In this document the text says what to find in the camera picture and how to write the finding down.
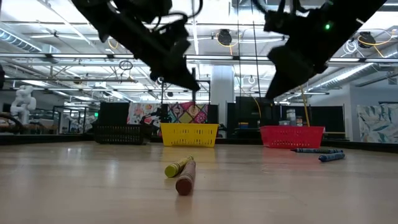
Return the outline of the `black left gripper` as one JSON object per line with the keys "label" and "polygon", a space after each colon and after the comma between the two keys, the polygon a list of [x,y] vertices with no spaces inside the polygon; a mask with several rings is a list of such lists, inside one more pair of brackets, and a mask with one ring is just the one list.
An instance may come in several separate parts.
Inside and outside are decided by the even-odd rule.
{"label": "black left gripper", "polygon": [[99,36],[111,36],[150,66],[150,79],[198,91],[195,77],[188,71],[184,53],[190,46],[185,28],[186,16],[151,31],[140,20],[128,16],[110,16],[99,25]]}

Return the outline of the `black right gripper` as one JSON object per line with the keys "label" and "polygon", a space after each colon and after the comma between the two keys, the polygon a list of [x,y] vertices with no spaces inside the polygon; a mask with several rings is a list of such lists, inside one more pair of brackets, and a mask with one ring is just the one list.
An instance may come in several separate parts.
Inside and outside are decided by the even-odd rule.
{"label": "black right gripper", "polygon": [[324,72],[328,67],[327,61],[342,46],[342,41],[334,30],[334,23],[325,19],[318,9],[311,10],[307,17],[268,11],[265,19],[265,31],[289,37],[284,45],[270,50],[269,60],[285,73],[298,70],[311,74],[293,74],[291,77],[276,71],[266,93],[268,100],[304,84],[313,77],[312,74]]}

